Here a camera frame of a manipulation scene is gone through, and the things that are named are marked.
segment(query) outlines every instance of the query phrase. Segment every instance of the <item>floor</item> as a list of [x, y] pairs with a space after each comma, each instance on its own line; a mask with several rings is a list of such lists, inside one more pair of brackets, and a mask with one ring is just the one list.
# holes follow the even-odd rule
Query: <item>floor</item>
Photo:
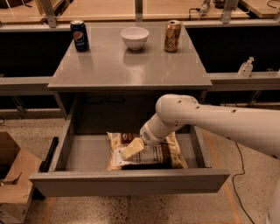
[[[59, 137], [64, 119], [59, 112], [28, 113], [18, 119], [0, 114], [21, 148], [45, 159], [53, 137]], [[224, 186], [213, 194], [148, 195], [127, 197], [76, 197], [33, 200], [26, 224], [113, 223], [251, 223], [233, 190], [232, 176], [242, 172], [242, 161], [234, 142], [202, 131], [213, 167], [230, 170]], [[246, 174], [236, 178], [241, 202], [255, 223], [265, 223], [271, 195], [280, 177], [280, 163], [239, 144]]]

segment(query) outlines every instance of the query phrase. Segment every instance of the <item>clear plastic bottle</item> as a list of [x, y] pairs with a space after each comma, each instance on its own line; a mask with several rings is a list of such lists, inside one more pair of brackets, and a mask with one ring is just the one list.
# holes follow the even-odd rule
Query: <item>clear plastic bottle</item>
[[248, 78], [253, 70], [252, 62], [254, 61], [253, 57], [249, 57], [248, 60], [240, 66], [238, 71], [238, 76], [242, 78]]

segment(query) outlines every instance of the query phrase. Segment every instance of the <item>can lid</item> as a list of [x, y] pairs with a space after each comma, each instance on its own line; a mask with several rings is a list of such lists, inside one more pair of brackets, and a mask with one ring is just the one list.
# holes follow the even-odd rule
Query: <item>can lid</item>
[[178, 20], [170, 20], [170, 21], [168, 21], [168, 24], [169, 25], [180, 25], [181, 23]]
[[70, 22], [70, 24], [72, 24], [72, 25], [82, 25], [83, 23], [84, 23], [84, 21], [82, 21], [82, 20], [72, 20]]

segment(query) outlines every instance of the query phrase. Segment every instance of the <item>wooden desk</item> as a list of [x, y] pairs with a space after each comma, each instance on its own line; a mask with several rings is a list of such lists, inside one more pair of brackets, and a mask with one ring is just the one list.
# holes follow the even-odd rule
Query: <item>wooden desk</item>
[[70, 22], [74, 19], [84, 21], [134, 20], [134, 0], [73, 0], [58, 21]]
[[[200, 8], [203, 0], [144, 0], [143, 19], [188, 19], [191, 8]], [[223, 10], [216, 9], [213, 1], [208, 13], [200, 19], [219, 19]], [[198, 20], [199, 13], [192, 10], [191, 20]], [[233, 11], [232, 18], [249, 18], [240, 9]]]
[[32, 7], [20, 5], [11, 9], [0, 9], [0, 21], [3, 24], [42, 24], [45, 17], [39, 13], [36, 2], [33, 0], [27, 4]]
[[[254, 12], [259, 18], [273, 18], [279, 10], [269, 7], [267, 2], [267, 0], [241, 0], [240, 4]], [[273, 2], [271, 5], [280, 8], [279, 2]]]

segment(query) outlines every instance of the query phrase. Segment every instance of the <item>open drawer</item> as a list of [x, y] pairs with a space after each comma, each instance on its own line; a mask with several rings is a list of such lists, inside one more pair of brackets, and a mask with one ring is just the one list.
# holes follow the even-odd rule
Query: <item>open drawer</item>
[[188, 169], [108, 171], [106, 130], [139, 132], [147, 116], [154, 113], [153, 97], [117, 97], [75, 97], [49, 171], [30, 176], [46, 197], [219, 191], [229, 171], [211, 168], [200, 129], [193, 126], [177, 134]]

